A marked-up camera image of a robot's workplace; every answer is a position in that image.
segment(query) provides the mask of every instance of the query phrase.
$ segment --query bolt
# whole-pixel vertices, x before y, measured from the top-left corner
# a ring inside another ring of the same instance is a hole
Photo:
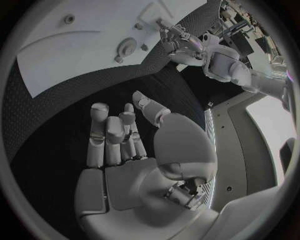
[[[148,46],[146,44],[143,44],[142,46],[140,46],[140,48],[145,52],[148,51]]]
[[[119,64],[123,63],[123,58],[121,58],[119,55],[116,56],[116,57],[114,58],[114,60],[115,60],[117,63],[119,63]]]
[[[137,29],[137,30],[142,30],[143,29],[143,25],[141,25],[140,23],[136,23],[134,25],[134,27]]]
[[[75,20],[75,16],[73,14],[68,14],[67,16],[64,17],[64,23],[65,24],[71,24]]]

